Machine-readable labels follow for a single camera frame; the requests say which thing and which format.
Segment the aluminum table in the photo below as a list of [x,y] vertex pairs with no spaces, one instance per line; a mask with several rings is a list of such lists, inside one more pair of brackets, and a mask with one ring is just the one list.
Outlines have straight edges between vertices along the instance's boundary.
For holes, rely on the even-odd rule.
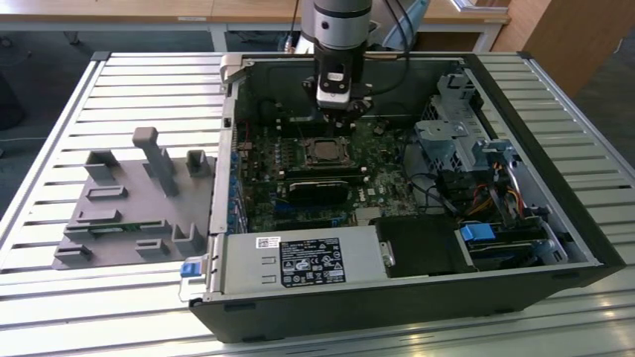
[[[180,263],[54,271],[91,149],[139,159],[134,129],[155,126],[172,157],[199,148],[216,153],[220,57],[112,54],[88,65],[0,222],[2,356],[589,356],[635,349],[634,169],[534,60],[517,54],[479,57],[629,264],[597,284],[488,318],[223,344],[178,297]],[[504,137],[494,111],[486,115]]]

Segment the table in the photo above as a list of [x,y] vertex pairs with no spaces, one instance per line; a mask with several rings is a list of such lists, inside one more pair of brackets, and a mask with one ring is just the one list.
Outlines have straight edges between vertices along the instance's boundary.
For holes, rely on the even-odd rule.
[[[51,270],[90,149],[112,149],[119,160],[142,158],[132,132],[154,125],[172,157],[190,149],[216,154],[220,57],[112,54],[91,61],[0,221],[0,354],[534,357],[635,348],[635,172],[537,62],[517,54],[479,58],[630,265],[594,285],[488,318],[226,345],[176,297],[179,262]],[[503,138],[488,103],[486,116]]]
[[[215,0],[212,21],[216,24],[210,27],[215,51],[227,51],[227,31],[288,30],[295,3],[296,0]],[[298,10],[298,21],[300,16],[302,9]],[[507,14],[462,13],[451,0],[432,0],[418,32],[480,33],[474,51],[487,52],[509,22]]]
[[[204,30],[215,51],[226,52],[227,31],[288,30],[294,5],[295,0],[0,0],[0,30]],[[509,22],[504,14],[460,13],[451,0],[432,0],[419,32],[480,33],[475,51],[488,51]]]

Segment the yellow wire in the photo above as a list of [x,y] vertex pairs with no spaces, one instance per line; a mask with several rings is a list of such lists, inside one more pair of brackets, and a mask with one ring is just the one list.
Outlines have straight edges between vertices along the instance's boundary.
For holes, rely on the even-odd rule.
[[492,203],[491,198],[488,198],[474,210],[471,210],[467,215],[471,216],[472,214],[478,213],[480,210],[484,210],[487,206],[490,206],[490,203]]
[[518,214],[521,215],[522,214],[521,210],[523,209],[521,195],[514,190],[507,190],[507,192],[511,193],[514,195],[514,198],[517,199],[517,209],[519,210]]

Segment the motherboard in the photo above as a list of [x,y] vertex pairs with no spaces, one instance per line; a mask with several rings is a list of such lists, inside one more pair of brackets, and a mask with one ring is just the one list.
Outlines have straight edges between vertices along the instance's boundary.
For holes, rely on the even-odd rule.
[[250,232],[368,225],[382,216],[416,214],[402,164],[410,132],[366,118],[312,137],[319,132],[303,120],[242,135]]

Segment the power supply label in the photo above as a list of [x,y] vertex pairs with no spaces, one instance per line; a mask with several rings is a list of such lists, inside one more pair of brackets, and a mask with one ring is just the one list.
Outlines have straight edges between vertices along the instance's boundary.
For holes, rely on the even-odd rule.
[[280,242],[280,276],[286,288],[346,283],[339,238]]

